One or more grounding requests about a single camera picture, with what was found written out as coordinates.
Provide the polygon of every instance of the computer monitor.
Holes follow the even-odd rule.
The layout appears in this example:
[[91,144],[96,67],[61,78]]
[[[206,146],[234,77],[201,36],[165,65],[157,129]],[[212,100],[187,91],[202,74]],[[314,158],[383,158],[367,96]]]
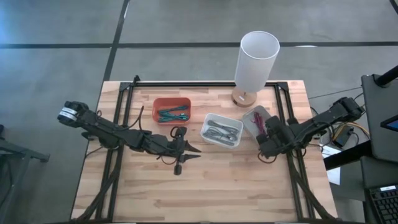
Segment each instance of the computer monitor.
[[398,131],[398,115],[383,121],[380,123],[380,126],[393,131]]

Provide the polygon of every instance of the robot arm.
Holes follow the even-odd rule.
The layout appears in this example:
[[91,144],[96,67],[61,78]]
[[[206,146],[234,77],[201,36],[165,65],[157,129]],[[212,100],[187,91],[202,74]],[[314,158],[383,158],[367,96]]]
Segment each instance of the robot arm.
[[363,112],[364,109],[354,99],[344,97],[334,102],[329,110],[301,124],[293,118],[287,121],[289,125],[285,125],[277,116],[273,116],[266,121],[267,134],[257,137],[259,150],[263,156],[269,158],[305,148],[314,134],[336,122],[355,121]]
[[181,174],[180,163],[200,157],[199,155],[183,154],[185,150],[201,152],[184,140],[184,135],[187,132],[185,127],[174,127],[172,132],[175,130],[175,134],[170,133],[173,140],[168,141],[166,136],[152,134],[151,131],[121,127],[89,110],[85,103],[76,101],[66,101],[57,119],[64,125],[85,129],[87,132],[82,133],[85,138],[88,138],[89,135],[97,136],[101,145],[108,149],[116,149],[124,144],[133,151],[158,155],[158,158],[162,156],[176,158],[175,175]]

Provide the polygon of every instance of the yellow wire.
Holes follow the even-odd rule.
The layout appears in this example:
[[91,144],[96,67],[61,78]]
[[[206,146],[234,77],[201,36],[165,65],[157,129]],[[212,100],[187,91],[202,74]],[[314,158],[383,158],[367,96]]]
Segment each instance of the yellow wire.
[[357,123],[354,123],[354,122],[347,122],[346,124],[340,126],[340,127],[336,130],[335,137],[333,138],[333,140],[336,140],[336,139],[337,139],[338,135],[340,134],[340,132],[343,130],[343,128],[344,128],[347,124],[362,129],[366,134],[368,134],[368,136],[370,136],[369,131],[366,130],[366,128],[364,128],[364,127],[362,127],[361,125],[359,125],[359,124],[357,124]]
[[370,136],[369,131],[366,130],[364,127],[362,127],[361,125],[357,124],[357,123],[353,123],[353,122],[348,122],[347,124],[352,125],[352,126],[356,126],[357,128],[361,128],[364,132],[366,132],[366,134],[368,134],[368,136]]

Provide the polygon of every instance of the wooden lamp base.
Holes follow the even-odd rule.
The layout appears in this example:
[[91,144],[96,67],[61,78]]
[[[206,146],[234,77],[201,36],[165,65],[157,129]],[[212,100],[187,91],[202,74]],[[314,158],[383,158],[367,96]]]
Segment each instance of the wooden lamp base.
[[232,101],[240,107],[248,107],[256,102],[257,93],[246,93],[237,87],[232,90]]

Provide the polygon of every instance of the orange plastic bin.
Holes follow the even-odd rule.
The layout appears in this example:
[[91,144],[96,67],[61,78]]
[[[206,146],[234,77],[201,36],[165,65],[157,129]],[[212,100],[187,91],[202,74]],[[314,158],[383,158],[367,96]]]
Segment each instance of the orange plastic bin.
[[[167,110],[176,108],[178,106],[187,105],[188,109],[186,110],[178,110],[178,111],[170,111],[171,114],[180,115],[182,113],[188,116],[186,121],[184,120],[173,120],[169,122],[159,122],[160,114],[159,110]],[[186,97],[173,97],[173,98],[158,98],[154,101],[154,105],[152,107],[152,118],[159,125],[184,125],[187,124],[191,118],[191,100]]]

